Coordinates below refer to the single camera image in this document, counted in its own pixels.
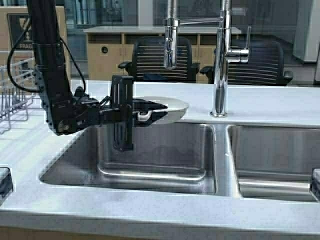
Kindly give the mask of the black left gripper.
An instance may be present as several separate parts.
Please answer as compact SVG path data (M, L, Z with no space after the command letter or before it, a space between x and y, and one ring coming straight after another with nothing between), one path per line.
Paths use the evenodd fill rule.
M99 101L85 93L82 87L77 87L73 95L73 129L86 129L91 126L114 124L120 116L119 111L112 109L112 97L107 95ZM166 105L141 98L132 100L132 110L137 112L133 117L133 126L150 126L159 119L165 117L167 111L155 112L155 110L167 109Z

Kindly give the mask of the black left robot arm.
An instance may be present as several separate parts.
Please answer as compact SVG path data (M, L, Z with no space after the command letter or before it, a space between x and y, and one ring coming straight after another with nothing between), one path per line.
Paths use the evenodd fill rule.
M149 126L168 114L164 104L133 97L131 76L114 75L110 95L101 101L90 97L85 86L72 92L55 1L28 0L26 4L39 95L48 126L56 135L70 135L90 126L107 124L127 122L133 126L133 119Z

